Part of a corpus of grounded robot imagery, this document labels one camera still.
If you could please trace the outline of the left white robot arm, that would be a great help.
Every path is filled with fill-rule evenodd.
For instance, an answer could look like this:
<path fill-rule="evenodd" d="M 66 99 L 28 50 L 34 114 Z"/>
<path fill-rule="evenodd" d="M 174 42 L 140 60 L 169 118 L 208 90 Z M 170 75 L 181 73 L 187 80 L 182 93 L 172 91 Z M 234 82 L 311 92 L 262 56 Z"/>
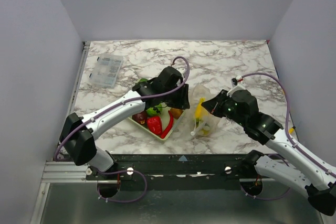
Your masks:
<path fill-rule="evenodd" d="M 95 141 L 108 129 L 124 119 L 164 103 L 176 109 L 189 109 L 188 84 L 190 70 L 181 74 L 168 66 L 158 77 L 136 83 L 130 91 L 102 109 L 84 116 L 72 113 L 66 117 L 60 135 L 64 147 L 75 165 L 88 164 L 98 169 L 104 179 L 116 175 L 112 156 Z"/>

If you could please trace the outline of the yellow banana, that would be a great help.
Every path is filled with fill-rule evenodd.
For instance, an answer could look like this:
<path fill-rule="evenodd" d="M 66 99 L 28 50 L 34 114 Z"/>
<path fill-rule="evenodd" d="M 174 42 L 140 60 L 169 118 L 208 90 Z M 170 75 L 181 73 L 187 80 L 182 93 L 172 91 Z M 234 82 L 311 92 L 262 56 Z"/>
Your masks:
<path fill-rule="evenodd" d="M 205 98 L 204 97 L 201 97 L 199 99 L 199 103 L 196 107 L 196 110 L 195 110 L 195 120 L 198 122 L 200 120 L 202 120 L 205 116 L 207 116 L 208 112 L 202 107 L 202 103 L 205 101 Z"/>

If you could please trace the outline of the yellow lemon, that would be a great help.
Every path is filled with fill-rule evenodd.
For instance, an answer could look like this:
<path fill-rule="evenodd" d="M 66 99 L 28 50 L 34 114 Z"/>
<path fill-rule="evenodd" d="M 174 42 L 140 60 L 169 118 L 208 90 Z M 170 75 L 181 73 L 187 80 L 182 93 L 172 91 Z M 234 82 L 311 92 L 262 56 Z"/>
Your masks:
<path fill-rule="evenodd" d="M 206 135 L 206 134 L 209 134 L 210 133 L 210 130 L 211 130 L 211 127 L 205 123 L 201 129 L 201 132 Z"/>

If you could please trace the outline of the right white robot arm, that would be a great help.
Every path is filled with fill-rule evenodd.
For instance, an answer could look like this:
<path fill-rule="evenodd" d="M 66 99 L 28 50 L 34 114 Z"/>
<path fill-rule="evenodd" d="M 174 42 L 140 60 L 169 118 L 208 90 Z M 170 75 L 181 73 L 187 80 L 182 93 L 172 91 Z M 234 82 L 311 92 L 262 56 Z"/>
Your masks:
<path fill-rule="evenodd" d="M 222 90 L 203 102 L 202 107 L 213 116 L 239 124 L 251 139 L 266 145 L 294 166 L 277 165 L 269 157 L 260 156 L 242 163 L 241 171 L 246 177 L 260 174 L 277 180 L 304 195 L 322 214 L 335 214 L 335 167 L 292 138 L 273 117 L 260 112 L 257 99 L 249 91 L 228 94 Z"/>

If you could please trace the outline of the clear zip top bag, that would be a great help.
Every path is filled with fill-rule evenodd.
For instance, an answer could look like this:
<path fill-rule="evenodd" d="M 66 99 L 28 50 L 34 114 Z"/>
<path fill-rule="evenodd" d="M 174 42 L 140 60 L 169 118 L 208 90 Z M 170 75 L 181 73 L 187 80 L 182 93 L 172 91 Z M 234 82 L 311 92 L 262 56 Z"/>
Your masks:
<path fill-rule="evenodd" d="M 192 137 L 208 136 L 217 128 L 220 118 L 210 114 L 202 107 L 202 103 L 210 100 L 214 96 L 210 89 L 202 84 L 197 84 L 190 93 L 189 102 L 190 110 L 188 112 L 188 123 Z"/>

